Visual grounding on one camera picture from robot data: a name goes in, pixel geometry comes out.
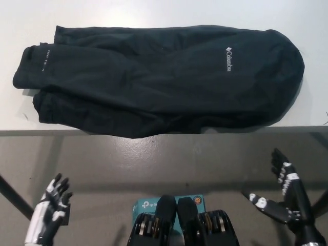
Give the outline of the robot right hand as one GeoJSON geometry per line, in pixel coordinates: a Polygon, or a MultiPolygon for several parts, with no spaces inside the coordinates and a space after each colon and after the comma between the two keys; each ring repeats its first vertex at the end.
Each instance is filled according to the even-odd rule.
{"type": "Polygon", "coordinates": [[[276,202],[248,190],[242,194],[257,210],[276,222],[286,224],[293,233],[302,227],[315,227],[315,216],[296,168],[277,148],[272,152],[271,171],[280,185],[283,201],[276,202]]]}

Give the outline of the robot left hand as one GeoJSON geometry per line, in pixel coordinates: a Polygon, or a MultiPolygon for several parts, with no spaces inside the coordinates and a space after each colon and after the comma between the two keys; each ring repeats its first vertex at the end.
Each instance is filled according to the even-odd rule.
{"type": "Polygon", "coordinates": [[[40,201],[34,208],[24,245],[53,245],[59,228],[69,219],[69,179],[58,173],[46,187],[40,201]]]}

